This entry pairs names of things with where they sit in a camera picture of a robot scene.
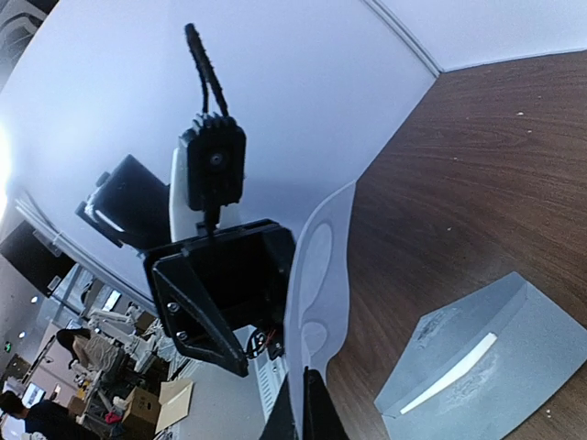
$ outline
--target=person in black shirt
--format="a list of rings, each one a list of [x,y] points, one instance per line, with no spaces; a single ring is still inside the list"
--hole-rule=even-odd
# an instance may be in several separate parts
[[[41,401],[26,408],[12,391],[0,395],[0,410],[24,420],[27,433],[40,433],[47,440],[100,440],[100,437],[77,424],[64,408],[53,401]]]

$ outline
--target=black hair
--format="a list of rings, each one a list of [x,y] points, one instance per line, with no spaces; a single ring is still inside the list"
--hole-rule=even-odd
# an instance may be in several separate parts
[[[73,360],[80,360],[75,351],[73,351],[73,341],[75,341],[76,336],[81,336],[86,339],[90,339],[92,337],[92,332],[87,328],[75,328],[75,329],[68,329],[68,330],[60,330],[57,332],[55,337],[57,338],[57,342],[59,342],[60,346],[65,348],[72,354]]]
[[[25,405],[22,404],[22,401],[14,392],[6,391],[0,395],[0,410],[15,416],[25,411]]]

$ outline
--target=woman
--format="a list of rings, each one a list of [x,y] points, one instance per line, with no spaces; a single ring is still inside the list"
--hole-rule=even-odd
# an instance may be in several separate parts
[[[87,328],[60,330],[56,337],[57,342],[72,354],[70,366],[77,360],[87,369],[92,366],[105,374],[116,373],[125,357],[123,350]]]

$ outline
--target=black shirt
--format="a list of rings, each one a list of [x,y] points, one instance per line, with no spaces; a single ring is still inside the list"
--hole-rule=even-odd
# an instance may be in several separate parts
[[[67,408],[52,401],[41,401],[28,410],[25,431],[41,433],[47,440],[99,440],[97,434],[77,424]]]

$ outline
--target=bright light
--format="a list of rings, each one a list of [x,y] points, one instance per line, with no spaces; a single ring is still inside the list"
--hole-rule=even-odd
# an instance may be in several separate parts
[[[0,217],[6,209],[6,184],[10,178],[10,142],[4,129],[0,126]]]

